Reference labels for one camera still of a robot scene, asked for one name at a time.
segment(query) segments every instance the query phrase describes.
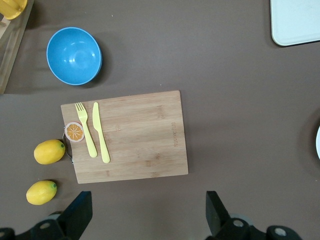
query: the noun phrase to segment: bamboo cutting board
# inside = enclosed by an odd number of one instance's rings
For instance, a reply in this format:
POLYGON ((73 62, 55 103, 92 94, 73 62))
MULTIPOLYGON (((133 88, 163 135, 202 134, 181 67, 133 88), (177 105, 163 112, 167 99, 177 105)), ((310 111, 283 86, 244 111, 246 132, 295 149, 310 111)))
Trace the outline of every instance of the bamboo cutting board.
MULTIPOLYGON (((188 174, 188 162, 178 90, 82 102, 98 156, 91 158, 86 138, 71 142, 79 184, 146 179, 188 174), (92 110, 99 103, 109 163, 101 158, 92 110)), ((61 106, 64 124, 80 122, 75 104, 61 106)))

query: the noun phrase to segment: yellow plastic knife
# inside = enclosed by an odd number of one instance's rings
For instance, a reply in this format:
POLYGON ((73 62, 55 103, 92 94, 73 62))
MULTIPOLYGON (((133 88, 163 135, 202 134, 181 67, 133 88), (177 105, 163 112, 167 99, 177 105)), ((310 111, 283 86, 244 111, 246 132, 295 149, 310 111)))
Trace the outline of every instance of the yellow plastic knife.
POLYGON ((93 127, 99 134, 102 161, 107 164, 110 162, 110 155, 105 142, 104 132, 102 131, 100 114, 99 114, 99 104, 97 102, 93 104, 92 120, 93 120, 93 127))

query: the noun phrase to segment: orange slice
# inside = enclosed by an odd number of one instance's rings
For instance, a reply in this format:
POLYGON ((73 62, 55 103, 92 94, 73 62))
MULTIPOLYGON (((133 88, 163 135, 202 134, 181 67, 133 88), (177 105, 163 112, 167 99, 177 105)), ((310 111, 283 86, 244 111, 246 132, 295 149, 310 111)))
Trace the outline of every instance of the orange slice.
POLYGON ((84 129, 80 123, 72 121, 64 128, 64 134, 70 142, 78 143, 85 137, 84 129))

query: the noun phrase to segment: yellow lemon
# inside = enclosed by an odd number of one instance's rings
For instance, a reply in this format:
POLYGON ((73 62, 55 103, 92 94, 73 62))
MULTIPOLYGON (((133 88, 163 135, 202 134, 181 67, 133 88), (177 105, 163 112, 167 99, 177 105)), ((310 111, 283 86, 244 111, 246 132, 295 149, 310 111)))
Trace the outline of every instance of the yellow lemon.
POLYGON ((36 146, 33 155, 38 163, 46 165, 59 161, 64 156, 65 151, 65 145, 61 141, 53 139, 36 146))
POLYGON ((53 181, 43 180, 33 184, 26 192, 26 200, 33 205, 49 202, 57 192, 57 185, 53 181))

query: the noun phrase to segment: blue bowl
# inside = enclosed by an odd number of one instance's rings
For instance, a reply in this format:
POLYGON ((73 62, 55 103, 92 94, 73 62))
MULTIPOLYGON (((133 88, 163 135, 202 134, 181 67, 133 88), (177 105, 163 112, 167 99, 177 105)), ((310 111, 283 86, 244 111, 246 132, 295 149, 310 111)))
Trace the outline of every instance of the blue bowl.
POLYGON ((57 31, 48 43, 46 59, 52 73, 69 85, 88 83, 102 65, 102 54, 96 40, 78 27, 57 31))

